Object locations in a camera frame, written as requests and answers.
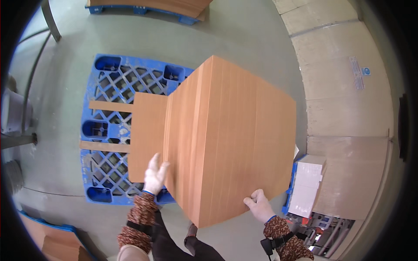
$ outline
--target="blue plastic pallet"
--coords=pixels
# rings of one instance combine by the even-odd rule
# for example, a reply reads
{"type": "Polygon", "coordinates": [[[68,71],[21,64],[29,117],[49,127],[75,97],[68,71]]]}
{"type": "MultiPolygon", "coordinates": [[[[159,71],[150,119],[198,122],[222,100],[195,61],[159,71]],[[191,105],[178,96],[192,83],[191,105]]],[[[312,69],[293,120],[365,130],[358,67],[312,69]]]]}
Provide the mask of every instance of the blue plastic pallet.
{"type": "Polygon", "coordinates": [[[165,13],[165,14],[169,14],[169,15],[178,16],[178,21],[180,23],[184,23],[184,24],[187,24],[187,25],[193,25],[194,23],[199,22],[198,19],[195,19],[195,18],[192,18],[192,17],[189,17],[189,16],[180,15],[180,14],[177,14],[177,13],[173,13],[173,12],[169,12],[169,11],[165,11],[165,10],[161,10],[161,9],[149,8],[149,7],[137,6],[137,5],[96,5],[96,6],[85,6],[85,8],[89,9],[91,14],[102,13],[103,9],[105,9],[105,8],[129,8],[129,9],[133,9],[133,13],[137,14],[137,15],[144,15],[148,11],[155,11],[155,12],[159,12],[159,13],[165,13]]]}
{"type": "MultiPolygon", "coordinates": [[[[84,96],[80,139],[130,144],[132,114],[92,110],[89,102],[132,104],[137,91],[170,95],[192,72],[190,68],[150,59],[97,54],[84,96]]],[[[80,150],[80,160],[88,202],[132,205],[134,196],[142,193],[143,183],[131,183],[128,179],[126,153],[80,150]]],[[[164,187],[155,202],[166,204],[175,200],[164,187]]]]}
{"type": "Polygon", "coordinates": [[[79,237],[79,236],[78,236],[78,234],[77,234],[77,229],[76,229],[74,226],[71,226],[71,225],[61,225],[61,226],[57,226],[57,225],[53,225],[53,224],[50,224],[50,223],[46,222],[46,221],[45,221],[45,219],[30,217],[30,216],[28,216],[28,214],[27,214],[25,211],[23,211],[23,210],[21,210],[21,211],[20,211],[20,213],[21,213],[22,215],[24,215],[25,217],[29,218],[30,220],[35,221],[35,222],[37,222],[37,223],[39,223],[39,224],[42,224],[42,225],[44,225],[44,226],[48,226],[48,227],[50,227],[50,228],[59,229],[59,230],[66,231],[66,232],[73,232],[73,233],[76,235],[76,237],[78,238],[78,240],[80,240],[81,244],[83,244],[84,248],[86,249],[87,253],[89,253],[90,257],[91,257],[93,260],[97,260],[97,259],[96,259],[96,257],[95,257],[94,255],[92,255],[92,253],[88,250],[88,248],[86,247],[86,245],[84,245],[83,241],[81,241],[80,237],[79,237]]]}
{"type": "Polygon", "coordinates": [[[283,214],[287,214],[289,213],[289,205],[290,205],[290,199],[292,198],[292,193],[293,193],[293,186],[294,186],[294,182],[295,182],[295,176],[296,176],[296,170],[298,168],[298,161],[303,159],[307,154],[304,154],[302,157],[298,158],[296,160],[296,162],[293,163],[293,167],[292,167],[292,177],[290,179],[290,185],[289,188],[285,191],[286,194],[288,195],[287,201],[286,201],[286,205],[284,205],[282,207],[282,212],[283,214]]]}

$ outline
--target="stack of white boxes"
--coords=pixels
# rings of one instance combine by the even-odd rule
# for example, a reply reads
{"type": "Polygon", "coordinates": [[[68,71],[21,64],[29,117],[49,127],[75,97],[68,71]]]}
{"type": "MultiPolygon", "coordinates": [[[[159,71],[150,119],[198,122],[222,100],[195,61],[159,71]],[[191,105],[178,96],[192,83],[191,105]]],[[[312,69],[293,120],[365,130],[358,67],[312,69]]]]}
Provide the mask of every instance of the stack of white boxes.
{"type": "Polygon", "coordinates": [[[323,156],[306,155],[298,161],[289,212],[309,218],[326,168],[323,156]]]}

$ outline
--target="gray floor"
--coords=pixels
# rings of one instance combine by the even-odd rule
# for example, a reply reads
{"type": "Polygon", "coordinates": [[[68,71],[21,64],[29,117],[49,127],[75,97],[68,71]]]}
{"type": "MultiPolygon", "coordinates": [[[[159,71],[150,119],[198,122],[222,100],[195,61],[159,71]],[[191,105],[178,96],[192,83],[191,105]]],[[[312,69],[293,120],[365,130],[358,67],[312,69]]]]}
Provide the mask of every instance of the gray floor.
{"type": "MultiPolygon", "coordinates": [[[[286,91],[296,101],[296,143],[306,151],[306,104],[295,51],[271,0],[214,0],[205,22],[186,26],[167,15],[90,15],[85,0],[51,0],[62,40],[51,38],[37,67],[30,92],[34,130],[39,144],[5,150],[3,160],[19,159],[25,188],[16,196],[19,208],[56,224],[85,231],[105,257],[117,251],[116,235],[129,207],[87,203],[81,179],[79,131],[83,96],[97,53],[138,56],[190,68],[215,54],[252,71],[286,91]]],[[[25,35],[45,28],[37,12],[25,35]]],[[[22,43],[10,73],[22,94],[46,33],[22,43]]],[[[280,213],[285,195],[271,203],[280,213]]],[[[188,226],[177,204],[165,205],[163,219],[182,246],[188,226]]],[[[199,230],[199,238],[226,260],[265,259],[259,241],[263,224],[251,213],[199,230]]]]}

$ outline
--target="gloved hand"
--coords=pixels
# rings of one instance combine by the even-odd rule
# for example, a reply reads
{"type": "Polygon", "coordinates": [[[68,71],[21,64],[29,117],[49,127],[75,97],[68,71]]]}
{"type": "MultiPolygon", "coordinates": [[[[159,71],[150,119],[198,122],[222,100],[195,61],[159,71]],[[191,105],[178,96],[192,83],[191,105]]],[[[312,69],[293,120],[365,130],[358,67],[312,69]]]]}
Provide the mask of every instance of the gloved hand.
{"type": "Polygon", "coordinates": [[[153,195],[157,195],[164,185],[166,179],[167,169],[170,163],[164,161],[158,169],[158,161],[160,159],[160,153],[156,153],[148,163],[148,169],[145,171],[144,189],[143,191],[149,192],[153,195]]]}
{"type": "Polygon", "coordinates": [[[250,208],[254,217],[263,223],[276,215],[264,196],[264,191],[260,188],[251,194],[251,198],[244,198],[244,203],[250,208]]]}

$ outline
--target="black pants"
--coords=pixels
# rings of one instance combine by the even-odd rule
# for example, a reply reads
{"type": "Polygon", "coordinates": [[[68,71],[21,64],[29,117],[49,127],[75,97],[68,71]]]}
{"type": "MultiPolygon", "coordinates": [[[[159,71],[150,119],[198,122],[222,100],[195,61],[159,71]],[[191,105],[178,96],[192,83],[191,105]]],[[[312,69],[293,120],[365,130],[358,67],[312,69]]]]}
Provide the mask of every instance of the black pants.
{"type": "Polygon", "coordinates": [[[168,234],[160,211],[155,213],[155,223],[160,226],[160,232],[152,243],[154,261],[225,261],[213,247],[194,236],[184,240],[184,245],[193,256],[181,250],[168,234]]]}

